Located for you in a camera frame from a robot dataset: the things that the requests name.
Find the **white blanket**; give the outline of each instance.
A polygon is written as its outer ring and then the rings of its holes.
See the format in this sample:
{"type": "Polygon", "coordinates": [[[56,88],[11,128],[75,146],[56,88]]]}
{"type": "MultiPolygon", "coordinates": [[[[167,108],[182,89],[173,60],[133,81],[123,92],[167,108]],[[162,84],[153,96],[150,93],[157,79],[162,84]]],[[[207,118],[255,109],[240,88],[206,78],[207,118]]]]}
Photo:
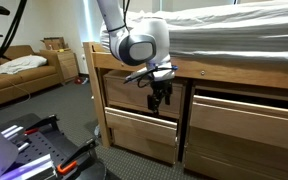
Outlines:
{"type": "Polygon", "coordinates": [[[46,62],[47,59],[41,56],[30,55],[20,57],[0,65],[0,74],[16,74],[19,71],[42,66],[46,62]]]}
{"type": "MultiPolygon", "coordinates": [[[[128,13],[129,29],[144,17],[166,20],[173,56],[288,61],[288,0],[189,9],[128,13]]],[[[101,43],[108,48],[105,25],[101,43]]]]}

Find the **white bedsheet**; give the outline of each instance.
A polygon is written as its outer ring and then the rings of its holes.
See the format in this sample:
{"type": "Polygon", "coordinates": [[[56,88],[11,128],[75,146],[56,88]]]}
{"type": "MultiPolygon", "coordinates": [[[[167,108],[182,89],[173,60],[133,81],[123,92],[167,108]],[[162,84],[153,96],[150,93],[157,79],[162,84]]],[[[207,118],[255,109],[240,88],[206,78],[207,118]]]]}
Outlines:
{"type": "MultiPolygon", "coordinates": [[[[164,18],[173,56],[288,60],[288,0],[191,9],[128,12],[132,29],[144,17],[164,18]]],[[[101,43],[108,49],[103,24],[101,43]]]]}

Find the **bed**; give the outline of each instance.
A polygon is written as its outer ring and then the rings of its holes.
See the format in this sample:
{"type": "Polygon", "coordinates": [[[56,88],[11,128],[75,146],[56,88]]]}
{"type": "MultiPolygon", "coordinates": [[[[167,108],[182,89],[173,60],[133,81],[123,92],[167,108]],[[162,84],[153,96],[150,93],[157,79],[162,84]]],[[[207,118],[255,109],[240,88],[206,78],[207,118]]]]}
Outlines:
{"type": "MultiPolygon", "coordinates": [[[[288,103],[288,1],[130,13],[128,26],[145,16],[166,19],[171,61],[179,67],[176,76],[193,82],[187,86],[189,99],[181,104],[187,106],[182,112],[187,119],[181,116],[176,125],[182,131],[177,140],[178,148],[185,147],[185,168],[216,179],[288,179],[288,165],[283,165],[288,162],[288,108],[277,108],[276,102],[272,106],[242,102],[252,97],[288,103]],[[214,93],[224,96],[216,98],[214,93]],[[225,99],[227,94],[242,99],[225,99]]],[[[107,37],[102,26],[101,43],[86,42],[84,50],[103,145],[109,147],[115,130],[107,127],[111,110],[103,75],[112,69],[137,71],[144,65],[117,61],[108,51],[107,37]]]]}

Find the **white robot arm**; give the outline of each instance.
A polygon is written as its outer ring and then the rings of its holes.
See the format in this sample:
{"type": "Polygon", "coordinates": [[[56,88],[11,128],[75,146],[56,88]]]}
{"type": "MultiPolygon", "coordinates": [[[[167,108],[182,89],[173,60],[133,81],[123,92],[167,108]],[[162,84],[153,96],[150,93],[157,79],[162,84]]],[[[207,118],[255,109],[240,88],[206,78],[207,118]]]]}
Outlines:
{"type": "Polygon", "coordinates": [[[165,20],[144,18],[138,26],[128,31],[118,0],[97,2],[109,33],[112,55],[130,66],[146,63],[145,68],[126,77],[126,82],[140,81],[148,75],[153,89],[153,95],[148,97],[148,108],[158,114],[158,106],[164,97],[166,104],[169,104],[172,79],[177,70],[170,62],[169,31],[165,20]]]}

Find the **gray carpet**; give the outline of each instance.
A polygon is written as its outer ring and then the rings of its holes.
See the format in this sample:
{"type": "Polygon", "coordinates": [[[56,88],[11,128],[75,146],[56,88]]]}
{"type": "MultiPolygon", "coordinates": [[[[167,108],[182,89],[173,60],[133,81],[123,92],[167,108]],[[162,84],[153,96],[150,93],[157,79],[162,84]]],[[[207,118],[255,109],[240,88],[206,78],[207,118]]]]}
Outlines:
{"type": "MultiPolygon", "coordinates": [[[[59,128],[77,146],[94,136],[97,118],[89,84],[52,88],[30,100],[0,109],[0,123],[35,113],[43,118],[57,114],[59,128]]],[[[181,163],[166,165],[122,148],[96,148],[107,168],[121,179],[202,179],[184,173],[181,163]]]]}

